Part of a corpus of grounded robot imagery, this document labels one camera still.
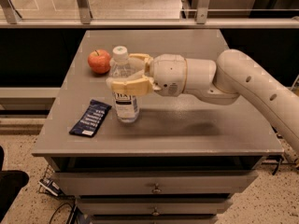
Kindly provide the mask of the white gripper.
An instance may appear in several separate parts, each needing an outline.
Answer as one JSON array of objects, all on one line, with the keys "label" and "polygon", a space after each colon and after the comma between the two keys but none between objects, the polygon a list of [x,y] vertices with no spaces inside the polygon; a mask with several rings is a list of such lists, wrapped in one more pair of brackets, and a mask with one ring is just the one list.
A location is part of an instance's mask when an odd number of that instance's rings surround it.
[{"label": "white gripper", "polygon": [[163,54],[153,59],[145,53],[131,53],[129,58],[138,70],[149,70],[149,77],[132,80],[109,77],[106,83],[113,92],[133,96],[143,96],[154,91],[171,97],[182,94],[187,75],[187,64],[182,56]]}]

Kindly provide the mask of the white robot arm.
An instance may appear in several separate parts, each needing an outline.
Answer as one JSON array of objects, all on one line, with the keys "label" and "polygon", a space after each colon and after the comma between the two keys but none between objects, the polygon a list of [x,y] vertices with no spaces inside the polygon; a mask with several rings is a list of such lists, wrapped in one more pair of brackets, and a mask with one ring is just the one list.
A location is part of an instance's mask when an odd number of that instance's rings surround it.
[{"label": "white robot arm", "polygon": [[172,97],[185,93],[214,105],[230,105],[242,96],[299,152],[299,96],[239,50],[227,49],[215,61],[116,50],[110,63],[135,69],[128,77],[107,79],[116,93],[143,96],[155,91]]}]

